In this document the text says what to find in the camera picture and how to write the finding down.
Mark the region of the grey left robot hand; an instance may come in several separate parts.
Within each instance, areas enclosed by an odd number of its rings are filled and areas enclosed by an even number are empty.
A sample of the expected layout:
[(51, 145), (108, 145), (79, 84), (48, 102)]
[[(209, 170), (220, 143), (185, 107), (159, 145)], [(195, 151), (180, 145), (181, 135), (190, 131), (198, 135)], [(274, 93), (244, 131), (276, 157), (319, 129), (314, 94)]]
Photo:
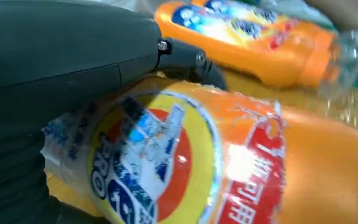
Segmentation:
[(0, 145), (168, 69), (227, 89), (203, 50), (164, 38), (149, 16), (95, 1), (0, 0)]

